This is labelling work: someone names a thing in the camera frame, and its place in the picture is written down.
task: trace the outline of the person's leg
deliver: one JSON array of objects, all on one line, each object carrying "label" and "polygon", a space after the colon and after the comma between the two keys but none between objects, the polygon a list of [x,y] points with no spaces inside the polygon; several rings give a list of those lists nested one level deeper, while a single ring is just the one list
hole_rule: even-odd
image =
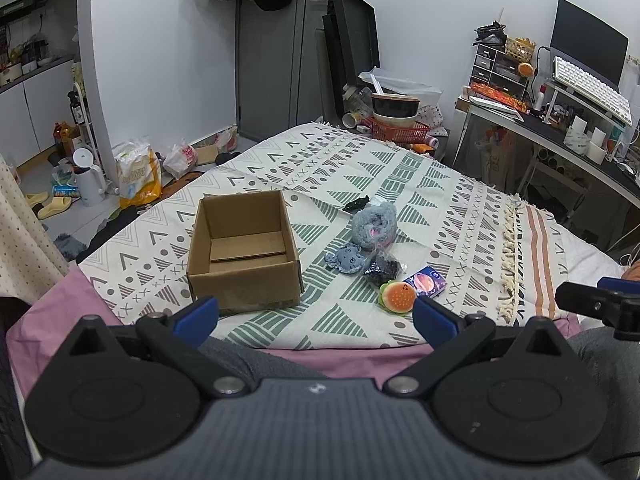
[{"label": "person's leg", "polygon": [[[607,399],[607,419],[589,457],[600,463],[640,452],[640,344],[613,339],[613,329],[606,326],[585,330],[567,341]],[[639,466],[640,458],[629,458],[604,470],[614,480],[636,480]]]},{"label": "person's leg", "polygon": [[254,390],[261,379],[325,379],[326,376],[281,357],[268,355],[213,337],[200,346],[200,352],[225,367]]}]

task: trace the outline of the pink bed sheet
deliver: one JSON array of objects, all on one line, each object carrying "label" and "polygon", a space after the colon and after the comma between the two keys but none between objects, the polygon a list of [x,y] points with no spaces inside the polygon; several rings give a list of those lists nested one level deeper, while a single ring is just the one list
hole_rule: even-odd
[{"label": "pink bed sheet", "polygon": [[[97,314],[108,325],[120,324],[76,267],[9,329],[6,343],[25,398],[69,331],[85,314]],[[574,315],[556,320],[556,326],[565,337],[580,332]],[[264,350],[331,378],[370,377],[378,385],[431,351],[427,344],[375,350]]]}]

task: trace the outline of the white electric kettle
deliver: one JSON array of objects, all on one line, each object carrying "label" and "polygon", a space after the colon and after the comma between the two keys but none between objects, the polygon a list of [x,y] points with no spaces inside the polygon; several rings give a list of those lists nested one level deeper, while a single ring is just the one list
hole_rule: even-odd
[{"label": "white electric kettle", "polygon": [[76,184],[82,203],[87,207],[98,205],[104,200],[107,183],[100,166],[94,164],[94,154],[86,148],[78,148],[74,152],[74,164],[79,168]]}]

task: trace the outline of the bedspread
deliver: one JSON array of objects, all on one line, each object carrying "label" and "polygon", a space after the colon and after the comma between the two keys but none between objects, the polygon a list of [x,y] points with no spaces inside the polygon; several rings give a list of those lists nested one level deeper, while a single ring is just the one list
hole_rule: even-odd
[{"label": "bedspread", "polygon": [[392,144],[309,123],[265,140],[151,208],[81,265],[124,323],[191,302],[186,262],[198,201],[281,189],[305,285],[299,306],[221,319],[214,336],[254,348],[389,348],[424,342],[411,314],[376,304],[361,276],[324,265],[350,240],[342,207],[377,195],[398,210],[391,252],[410,275],[430,265],[447,280],[438,301],[499,324],[557,317],[566,262],[553,217]]}]

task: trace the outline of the purple package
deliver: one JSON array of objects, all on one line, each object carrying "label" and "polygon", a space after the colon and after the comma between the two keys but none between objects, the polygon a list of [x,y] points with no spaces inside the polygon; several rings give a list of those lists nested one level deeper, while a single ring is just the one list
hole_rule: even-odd
[{"label": "purple package", "polygon": [[424,267],[404,281],[415,289],[418,296],[428,296],[429,298],[437,296],[447,286],[446,280],[433,267],[429,266]]}]

